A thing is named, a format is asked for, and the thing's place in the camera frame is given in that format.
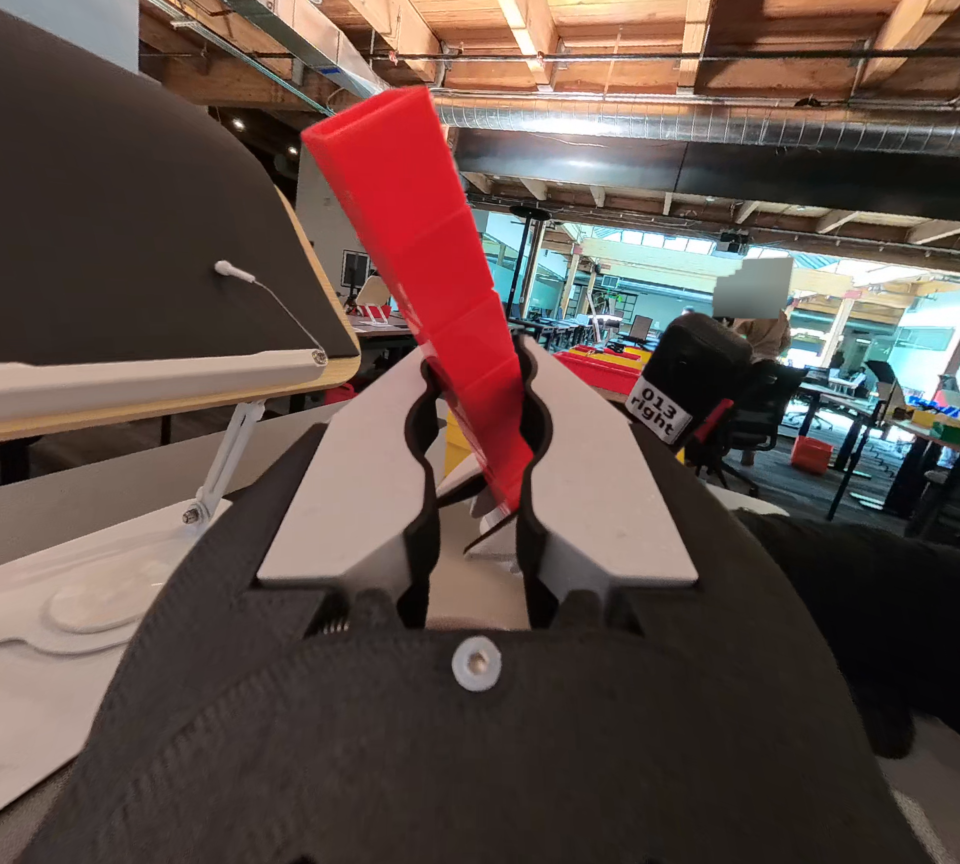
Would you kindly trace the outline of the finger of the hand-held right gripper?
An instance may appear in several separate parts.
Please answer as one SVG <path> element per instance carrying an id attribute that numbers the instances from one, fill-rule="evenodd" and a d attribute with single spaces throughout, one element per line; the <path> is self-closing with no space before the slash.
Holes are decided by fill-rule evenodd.
<path id="1" fill-rule="evenodd" d="M 472 508 L 495 508 L 496 498 L 475 455 L 467 455 L 437 486 L 438 508 L 473 501 Z"/>
<path id="2" fill-rule="evenodd" d="M 518 560 L 517 511 L 510 514 L 494 509 L 479 520 L 479 537 L 469 543 L 463 557 L 469 562 L 481 562 L 497 566 L 510 574 L 520 574 Z"/>

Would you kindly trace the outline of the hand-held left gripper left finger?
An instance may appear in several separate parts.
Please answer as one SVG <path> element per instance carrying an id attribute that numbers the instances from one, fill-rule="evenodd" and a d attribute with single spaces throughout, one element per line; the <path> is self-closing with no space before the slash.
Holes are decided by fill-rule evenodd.
<path id="1" fill-rule="evenodd" d="M 426 625 L 441 550 L 437 481 L 426 458 L 439 436 L 439 395 L 415 347 L 332 416 L 259 584 L 321 586 L 349 599 L 378 590 L 407 627 Z"/>

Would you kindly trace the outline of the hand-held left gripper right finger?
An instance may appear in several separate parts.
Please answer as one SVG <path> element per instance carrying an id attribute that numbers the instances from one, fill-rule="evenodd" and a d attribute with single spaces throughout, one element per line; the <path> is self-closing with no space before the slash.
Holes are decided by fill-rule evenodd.
<path id="1" fill-rule="evenodd" d="M 586 593 L 606 610 L 625 590 L 690 589 L 699 575 L 628 415 L 532 338 L 516 338 L 524 383 L 515 555 L 532 628 Z"/>

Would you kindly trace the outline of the red linked cube strip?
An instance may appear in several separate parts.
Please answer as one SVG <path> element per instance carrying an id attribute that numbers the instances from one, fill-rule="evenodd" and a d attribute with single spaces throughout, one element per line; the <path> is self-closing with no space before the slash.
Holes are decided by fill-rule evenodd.
<path id="1" fill-rule="evenodd" d="M 309 126 L 303 149 L 366 249 L 506 513 L 533 454 L 522 368 L 429 91 L 393 89 Z"/>

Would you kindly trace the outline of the black office chair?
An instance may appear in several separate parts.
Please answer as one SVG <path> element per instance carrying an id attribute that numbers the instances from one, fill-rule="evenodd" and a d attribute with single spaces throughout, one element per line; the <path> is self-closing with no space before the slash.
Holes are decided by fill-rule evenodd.
<path id="1" fill-rule="evenodd" d="M 714 475 L 727 489 L 727 474 L 740 480 L 751 498 L 761 495 L 759 485 L 725 462 L 733 451 L 752 453 L 773 450 L 786 409 L 808 376 L 804 367 L 775 361 L 750 365 L 735 398 L 725 398 L 693 432 L 684 448 L 684 461 L 696 476 Z"/>

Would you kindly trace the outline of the row of red yellow bins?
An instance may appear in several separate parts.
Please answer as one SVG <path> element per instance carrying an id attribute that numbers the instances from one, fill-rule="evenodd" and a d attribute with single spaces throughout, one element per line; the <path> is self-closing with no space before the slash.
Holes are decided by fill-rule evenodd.
<path id="1" fill-rule="evenodd" d="M 585 344 L 554 353 L 561 364 L 589 387 L 622 399 L 629 396 L 652 356 L 651 351 L 639 347 L 627 346 L 616 351 Z"/>

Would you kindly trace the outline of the background work table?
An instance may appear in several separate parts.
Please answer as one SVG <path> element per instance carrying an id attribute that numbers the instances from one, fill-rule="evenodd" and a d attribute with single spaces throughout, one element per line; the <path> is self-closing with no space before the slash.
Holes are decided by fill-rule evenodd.
<path id="1" fill-rule="evenodd" d="M 943 450 L 958 453 L 958 441 L 948 440 L 941 432 L 921 426 L 913 422 L 910 417 L 884 416 L 888 404 L 881 400 L 876 402 L 870 411 L 866 411 L 852 399 L 832 396 L 830 401 L 835 404 L 848 404 L 847 410 L 854 417 L 832 465 L 834 470 L 842 474 L 842 478 L 826 511 L 825 519 L 828 522 L 834 520 L 872 431 L 878 430 L 885 434 L 893 429 L 910 435 L 913 442 L 894 475 L 890 489 L 883 500 L 867 498 L 863 495 L 857 496 L 856 500 L 862 507 L 869 510 L 898 519 L 913 520 L 920 508 L 923 494 L 930 484 L 926 477 L 927 472 L 938 464 Z"/>
<path id="2" fill-rule="evenodd" d="M 399 318 L 367 320 L 354 315 L 348 316 L 347 319 L 358 339 L 361 354 L 364 356 L 384 352 L 398 352 L 405 355 L 418 347 L 418 341 L 411 328 Z"/>

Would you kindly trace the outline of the black pole stand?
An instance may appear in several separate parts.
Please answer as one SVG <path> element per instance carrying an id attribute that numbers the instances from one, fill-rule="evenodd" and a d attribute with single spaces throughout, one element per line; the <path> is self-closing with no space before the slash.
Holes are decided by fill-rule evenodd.
<path id="1" fill-rule="evenodd" d="M 524 320 L 533 292 L 538 258 L 542 251 L 549 213 L 534 204 L 521 203 L 510 208 L 510 213 L 523 222 L 523 232 L 505 306 L 509 321 Z"/>

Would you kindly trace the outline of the background book stand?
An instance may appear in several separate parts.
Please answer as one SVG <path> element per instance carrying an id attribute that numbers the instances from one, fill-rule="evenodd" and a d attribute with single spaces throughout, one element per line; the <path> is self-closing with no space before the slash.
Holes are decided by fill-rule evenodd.
<path id="1" fill-rule="evenodd" d="M 355 313 L 364 322 L 387 325 L 392 312 L 391 292 L 378 273 L 372 273 L 355 298 Z"/>

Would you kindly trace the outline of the black ceiling pipe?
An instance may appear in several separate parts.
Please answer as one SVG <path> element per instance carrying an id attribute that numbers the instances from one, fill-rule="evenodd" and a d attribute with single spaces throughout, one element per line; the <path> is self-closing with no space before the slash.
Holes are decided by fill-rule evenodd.
<path id="1" fill-rule="evenodd" d="M 404 64 L 523 64 L 525 66 L 610 64 L 610 63 L 678 63 L 678 64 L 730 64 L 750 61 L 844 61 L 872 62 L 885 60 L 909 61 L 930 58 L 955 60 L 959 58 L 958 47 L 924 45 L 914 49 L 786 49 L 786 50 L 731 50 L 695 52 L 624 52 L 624 53 L 555 53 L 555 54 L 481 54 L 438 53 L 403 54 L 389 51 L 372 54 L 370 60 L 392 65 Z"/>

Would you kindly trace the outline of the long spiral ceiling duct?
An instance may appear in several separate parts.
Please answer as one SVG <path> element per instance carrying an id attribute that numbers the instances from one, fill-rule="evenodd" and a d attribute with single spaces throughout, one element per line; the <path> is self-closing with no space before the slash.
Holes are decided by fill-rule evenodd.
<path id="1" fill-rule="evenodd" d="M 432 96 L 443 125 L 552 136 L 957 158 L 958 112 Z"/>

